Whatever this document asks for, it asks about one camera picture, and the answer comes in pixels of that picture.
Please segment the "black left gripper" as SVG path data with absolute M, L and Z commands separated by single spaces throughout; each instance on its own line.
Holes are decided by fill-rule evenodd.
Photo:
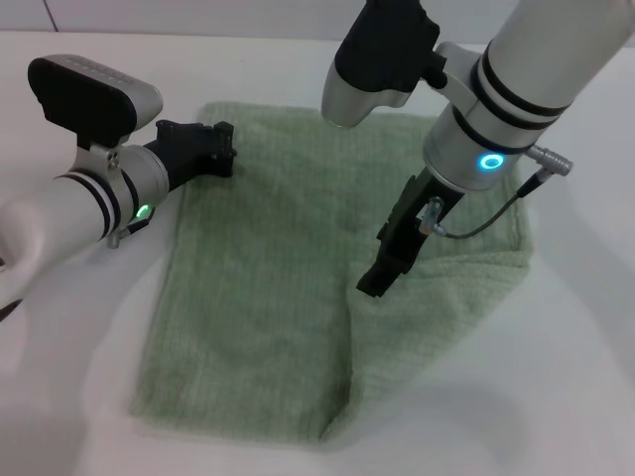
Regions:
M 167 172 L 169 189 L 199 176 L 232 177 L 236 150 L 231 146 L 234 126 L 219 121 L 211 126 L 161 120 L 156 139 L 144 145 Z

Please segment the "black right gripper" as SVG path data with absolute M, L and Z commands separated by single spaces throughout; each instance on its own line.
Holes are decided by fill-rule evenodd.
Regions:
M 434 223 L 440 223 L 461 199 L 461 192 L 447 187 L 428 170 L 411 176 L 378 233 L 377 257 L 356 288 L 381 298 L 410 271 Z

